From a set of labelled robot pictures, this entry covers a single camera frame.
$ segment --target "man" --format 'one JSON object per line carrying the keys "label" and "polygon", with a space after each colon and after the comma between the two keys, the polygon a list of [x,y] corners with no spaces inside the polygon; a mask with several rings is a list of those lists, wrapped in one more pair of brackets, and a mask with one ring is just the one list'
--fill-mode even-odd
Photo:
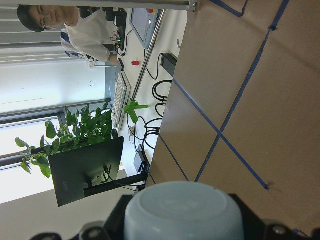
{"label": "man", "polygon": [[114,45],[111,39],[118,28],[106,21],[102,9],[81,18],[76,6],[19,5],[17,14],[20,22],[33,32],[50,31],[64,24],[76,49],[100,62],[117,64],[118,56],[105,46]]}

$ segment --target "monitor stand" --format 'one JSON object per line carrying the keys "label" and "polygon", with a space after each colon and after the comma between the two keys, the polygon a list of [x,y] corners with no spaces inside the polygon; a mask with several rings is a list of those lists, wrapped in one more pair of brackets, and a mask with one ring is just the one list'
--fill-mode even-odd
{"label": "monitor stand", "polygon": [[[109,169],[107,167],[104,167],[104,171],[108,175]],[[87,182],[88,187],[83,189],[84,196],[89,197],[89,196],[104,193],[104,192],[107,192],[107,191],[110,191],[113,189],[118,189],[118,188],[122,188],[125,186],[130,186],[130,185],[137,184],[140,182],[146,182],[147,178],[148,178],[149,171],[150,171],[150,164],[147,159],[144,159],[144,160],[142,160],[139,174],[136,174],[133,176],[128,176],[128,177],[118,179],[118,180],[113,180],[113,181],[106,182],[106,183],[101,183],[96,186],[93,186],[92,182],[89,180]]]}

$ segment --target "pothos plant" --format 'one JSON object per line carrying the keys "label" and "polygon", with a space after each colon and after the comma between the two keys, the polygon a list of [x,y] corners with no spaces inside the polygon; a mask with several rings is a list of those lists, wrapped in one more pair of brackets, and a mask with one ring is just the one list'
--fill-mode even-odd
{"label": "pothos plant", "polygon": [[[16,144],[22,148],[26,147],[26,151],[21,153],[23,156],[21,167],[31,174],[30,165],[39,166],[42,174],[50,178],[51,170],[48,159],[50,155],[110,140],[113,127],[112,111],[106,111],[107,107],[108,102],[104,104],[102,109],[97,108],[95,111],[90,111],[89,105],[86,105],[81,109],[81,122],[79,122],[80,112],[77,110],[76,113],[71,114],[66,107],[66,124],[57,128],[51,121],[45,122],[46,131],[40,139],[40,148],[29,146],[17,137]],[[55,140],[50,143],[45,136]]]}

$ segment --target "cardboard surface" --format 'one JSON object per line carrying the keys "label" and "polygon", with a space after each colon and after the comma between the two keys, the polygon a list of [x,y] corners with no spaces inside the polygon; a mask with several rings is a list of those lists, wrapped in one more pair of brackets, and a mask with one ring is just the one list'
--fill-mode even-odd
{"label": "cardboard surface", "polygon": [[220,128],[268,29],[260,31],[208,3],[212,7],[189,13],[174,77]]}
{"label": "cardboard surface", "polygon": [[194,181],[217,133],[174,82],[171,85],[163,115],[160,135],[188,179]]}
{"label": "cardboard surface", "polygon": [[[244,1],[225,3],[241,12]],[[281,4],[249,0],[244,16],[238,18],[201,0],[197,11],[188,13],[174,76],[218,128]],[[199,179],[238,194],[261,219],[280,221],[307,234],[320,227],[319,17],[320,1],[289,2],[223,132],[270,190],[222,140]],[[192,181],[194,169],[203,164],[215,140],[212,131],[172,84],[161,134]],[[155,156],[153,161],[159,164],[161,159]]]}
{"label": "cardboard surface", "polygon": [[[178,168],[174,159],[170,155],[166,146],[160,138],[158,138],[156,144],[156,150],[154,151],[150,174],[152,175],[156,184],[168,182],[168,181],[185,181],[183,173]],[[146,186],[150,187],[154,185],[154,181],[149,176]]]}

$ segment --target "white shirt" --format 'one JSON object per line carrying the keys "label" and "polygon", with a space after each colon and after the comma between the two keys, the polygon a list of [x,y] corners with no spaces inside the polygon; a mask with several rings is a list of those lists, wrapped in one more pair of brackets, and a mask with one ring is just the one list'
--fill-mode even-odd
{"label": "white shirt", "polygon": [[106,20],[106,13],[100,9],[84,19],[80,17],[76,26],[68,26],[69,39],[74,48],[86,53],[96,60],[105,63],[110,51],[103,44],[115,44],[110,37],[118,28],[113,22]]}

